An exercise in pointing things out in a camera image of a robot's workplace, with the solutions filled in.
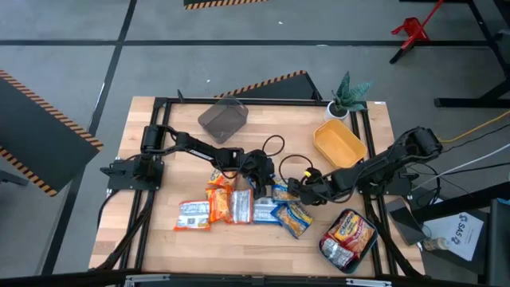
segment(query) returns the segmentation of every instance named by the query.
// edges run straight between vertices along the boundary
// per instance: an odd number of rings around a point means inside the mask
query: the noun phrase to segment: yellow bowl
[[[337,168],[352,167],[367,147],[340,120],[329,120],[313,133],[313,144]]]

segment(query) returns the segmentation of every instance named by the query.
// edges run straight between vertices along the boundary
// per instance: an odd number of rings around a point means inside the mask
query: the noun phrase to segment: concrete floor
[[[128,4],[128,0],[0,2],[0,40],[116,40]],[[491,31],[504,27],[492,2],[478,1],[477,5]],[[270,0],[185,11],[180,1],[144,0],[136,6],[127,39],[398,40],[405,36],[391,36],[390,31],[403,18],[423,19],[432,6],[397,0]],[[445,4],[426,31],[434,40],[483,39],[468,7],[462,4]],[[0,69],[87,126],[112,51],[112,46],[0,46]],[[397,65],[389,65],[395,52],[391,47],[347,46],[124,47],[97,132],[105,148],[86,169],[55,272],[88,268],[97,211],[108,181],[99,167],[116,155],[132,96],[175,96],[177,88],[185,96],[212,96],[305,69],[321,94],[330,98],[330,91],[349,70],[354,82],[374,81],[368,99],[387,102],[396,136],[421,125],[451,138],[503,112],[438,109],[432,102],[440,96],[474,98],[502,81],[504,75],[490,49],[417,47]],[[510,118],[481,133],[508,123]],[[508,138],[510,130],[503,130],[444,154],[431,165],[443,171],[503,146]],[[504,151],[478,166],[509,157],[510,151]],[[0,168],[12,171],[3,159]],[[508,167],[498,167],[450,178],[476,191],[508,180],[508,172]],[[37,274],[65,191],[50,199],[35,187],[2,184],[0,189],[0,230],[9,235],[0,237],[0,277]],[[444,193],[455,196],[463,191],[445,185]],[[428,254],[423,257],[432,277],[476,281],[476,274]]]

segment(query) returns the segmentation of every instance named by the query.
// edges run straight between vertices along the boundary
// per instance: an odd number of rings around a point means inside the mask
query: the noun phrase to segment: gray plastic container
[[[247,118],[247,107],[233,96],[224,96],[198,117],[198,123],[217,144],[223,144],[246,124]]]

